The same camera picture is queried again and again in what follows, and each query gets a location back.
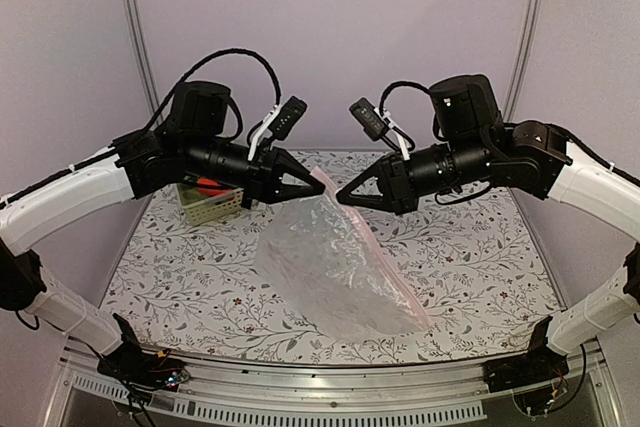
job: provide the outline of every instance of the robotic arm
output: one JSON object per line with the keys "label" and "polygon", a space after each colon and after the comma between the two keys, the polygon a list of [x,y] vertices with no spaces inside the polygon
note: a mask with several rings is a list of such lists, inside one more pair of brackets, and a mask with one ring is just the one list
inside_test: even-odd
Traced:
{"label": "robotic arm", "polygon": [[[416,210],[422,196],[436,194],[439,201],[441,194],[461,193],[463,185],[483,181],[489,189],[518,188],[542,200],[573,205],[640,242],[640,181],[604,161],[569,131],[536,121],[504,124],[483,75],[453,77],[422,89],[431,97],[434,134],[443,143],[383,156],[338,192],[341,203],[404,214]],[[366,99],[350,108],[373,140],[391,128],[382,104],[379,112]],[[379,194],[354,193],[370,179],[376,180]],[[604,285],[536,324],[526,354],[485,363],[485,381],[491,391],[500,391],[553,379],[558,371],[564,375],[567,354],[639,311],[636,243]]]}
{"label": "robotic arm", "polygon": [[[172,93],[171,111],[157,128],[114,140],[67,171],[3,197],[0,207],[0,309],[24,311],[73,335],[101,358],[101,373],[148,389],[177,388],[188,378],[184,364],[162,352],[145,354],[124,318],[100,311],[56,280],[31,250],[33,245],[92,212],[140,199],[187,175],[242,187],[246,208],[253,200],[273,204],[324,191],[291,154],[271,147],[304,114],[301,100],[291,97],[276,105],[262,122],[267,127],[245,147],[233,143],[242,122],[227,87],[180,82]],[[220,135],[227,107],[238,121],[233,137]],[[271,137],[260,142],[267,130]],[[285,174],[300,182],[284,184]]]}

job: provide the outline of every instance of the table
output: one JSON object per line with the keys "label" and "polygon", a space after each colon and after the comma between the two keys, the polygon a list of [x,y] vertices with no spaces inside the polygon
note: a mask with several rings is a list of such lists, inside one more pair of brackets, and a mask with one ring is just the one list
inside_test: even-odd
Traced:
{"label": "table", "polygon": [[[338,185],[380,155],[296,153]],[[159,191],[129,242],[102,308],[123,315],[147,344],[260,361],[350,365],[514,351],[515,329],[524,340],[527,329],[559,308],[507,190],[494,189],[448,207],[423,198],[417,212],[402,217],[361,212],[423,302],[433,327],[362,344],[336,341],[290,308],[254,265],[260,232],[279,208],[259,205],[191,227],[175,187]]]}

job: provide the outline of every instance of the green basket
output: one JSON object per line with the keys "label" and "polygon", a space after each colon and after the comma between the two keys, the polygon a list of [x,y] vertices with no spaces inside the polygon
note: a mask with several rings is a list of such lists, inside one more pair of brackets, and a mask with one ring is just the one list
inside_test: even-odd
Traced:
{"label": "green basket", "polygon": [[220,219],[241,209],[242,189],[212,197],[182,184],[176,184],[176,188],[187,222],[193,226]]}

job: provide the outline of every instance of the white wall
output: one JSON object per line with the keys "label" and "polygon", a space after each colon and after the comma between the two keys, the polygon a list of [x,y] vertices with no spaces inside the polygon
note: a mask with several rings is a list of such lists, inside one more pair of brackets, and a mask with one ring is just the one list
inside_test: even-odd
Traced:
{"label": "white wall", "polygon": [[[563,125],[603,157],[640,175],[640,3],[543,0],[517,120]],[[520,196],[575,303],[621,265],[633,241],[570,207]],[[600,336],[629,425],[640,425],[640,327]]]}
{"label": "white wall", "polygon": [[[121,0],[0,0],[0,192],[91,155],[148,110]],[[98,302],[140,208],[112,207],[36,246],[67,285]],[[63,345],[0,311],[0,425],[37,425]]]}
{"label": "white wall", "polygon": [[[283,96],[309,104],[287,147],[384,148],[349,115],[362,96],[377,103],[398,79],[430,85],[484,72],[506,97],[526,0],[139,0],[160,94],[205,54],[257,49],[278,73]],[[199,78],[228,84],[260,120],[273,102],[269,79],[246,58],[217,61]],[[389,100],[394,118],[429,145],[433,111],[419,92]]]}

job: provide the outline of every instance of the plastic basket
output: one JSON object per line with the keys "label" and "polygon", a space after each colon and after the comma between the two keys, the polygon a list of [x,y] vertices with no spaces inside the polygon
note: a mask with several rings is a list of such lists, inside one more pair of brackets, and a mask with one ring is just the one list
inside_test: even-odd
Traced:
{"label": "plastic basket", "polygon": [[196,226],[238,212],[242,202],[242,189],[211,197],[193,187],[176,184],[180,203],[189,224]]}

